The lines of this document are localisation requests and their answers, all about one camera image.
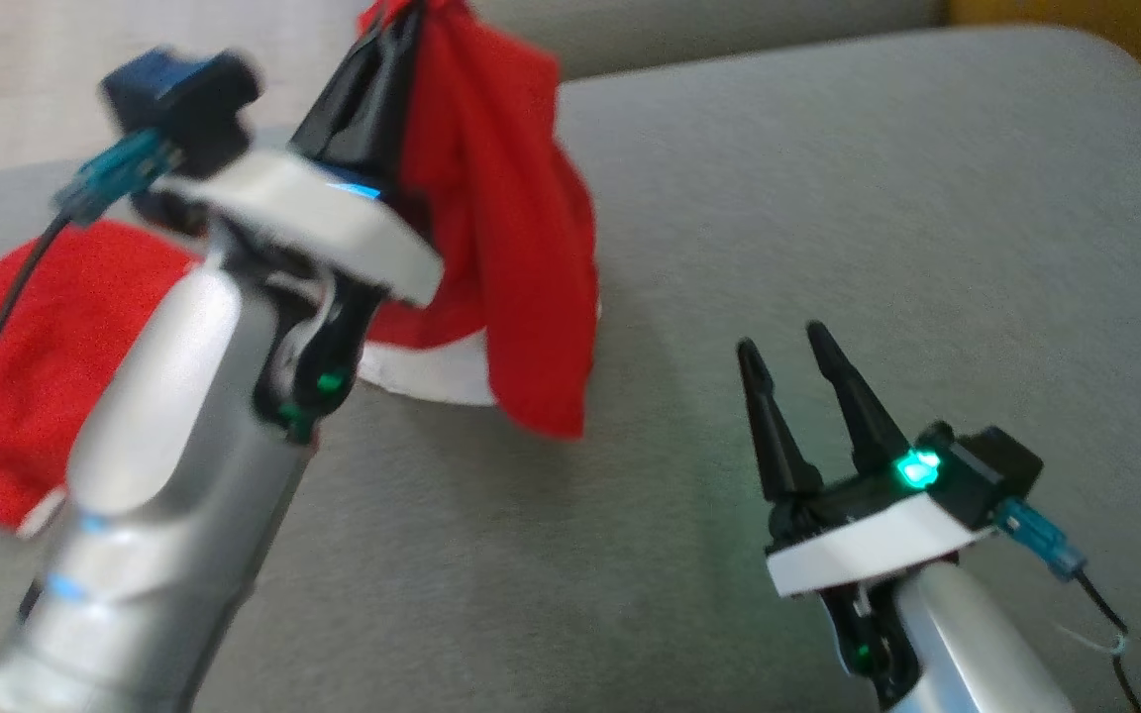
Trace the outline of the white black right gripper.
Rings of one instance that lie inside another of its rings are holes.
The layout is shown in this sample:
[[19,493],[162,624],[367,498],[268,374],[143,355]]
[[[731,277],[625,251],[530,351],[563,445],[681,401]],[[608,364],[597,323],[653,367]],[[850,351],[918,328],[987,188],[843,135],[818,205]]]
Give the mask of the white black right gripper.
[[[887,483],[903,484],[905,497],[876,515],[767,556],[767,572],[778,595],[809,594],[905,572],[990,537],[990,525],[968,528],[924,491],[938,481],[941,460],[907,456],[911,443],[827,325],[807,322],[806,337],[820,374],[836,392],[856,473],[890,472]],[[775,402],[772,374],[755,342],[739,340],[735,356],[764,500],[780,502],[819,493],[822,475],[798,449]]]

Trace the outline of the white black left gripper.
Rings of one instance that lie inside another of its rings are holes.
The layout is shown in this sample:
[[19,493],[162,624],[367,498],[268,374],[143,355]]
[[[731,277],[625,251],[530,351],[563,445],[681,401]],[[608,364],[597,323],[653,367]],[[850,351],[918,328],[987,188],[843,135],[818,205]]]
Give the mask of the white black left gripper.
[[[415,84],[424,5],[394,13],[377,6],[361,40],[330,81],[329,119],[363,121],[363,153],[400,154]],[[444,264],[411,222],[379,198],[343,188],[308,159],[288,149],[246,149],[208,177],[184,175],[191,148],[157,128],[168,171],[153,188],[172,191],[210,216],[262,235],[272,248],[318,260],[398,301],[427,306],[442,285]]]

